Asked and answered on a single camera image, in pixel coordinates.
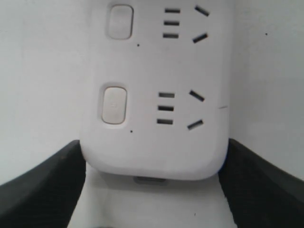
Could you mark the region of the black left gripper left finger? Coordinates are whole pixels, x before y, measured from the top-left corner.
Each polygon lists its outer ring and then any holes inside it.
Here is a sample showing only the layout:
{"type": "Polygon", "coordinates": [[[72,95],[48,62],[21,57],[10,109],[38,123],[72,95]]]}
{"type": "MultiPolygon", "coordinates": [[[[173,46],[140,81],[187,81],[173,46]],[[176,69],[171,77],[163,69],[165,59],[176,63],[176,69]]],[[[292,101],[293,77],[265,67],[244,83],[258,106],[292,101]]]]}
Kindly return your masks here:
{"type": "Polygon", "coordinates": [[[2,228],[66,228],[81,195],[86,162],[71,141],[44,162],[0,187],[2,228]]]}

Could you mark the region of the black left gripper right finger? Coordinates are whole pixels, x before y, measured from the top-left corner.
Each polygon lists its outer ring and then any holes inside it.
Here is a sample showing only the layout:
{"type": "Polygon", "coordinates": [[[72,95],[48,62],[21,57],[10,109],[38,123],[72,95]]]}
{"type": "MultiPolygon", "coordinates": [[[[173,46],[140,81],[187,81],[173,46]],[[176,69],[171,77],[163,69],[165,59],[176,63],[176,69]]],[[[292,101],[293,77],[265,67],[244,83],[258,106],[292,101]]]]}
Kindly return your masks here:
{"type": "Polygon", "coordinates": [[[219,182],[238,228],[302,228],[304,182],[230,139],[219,182]]]}

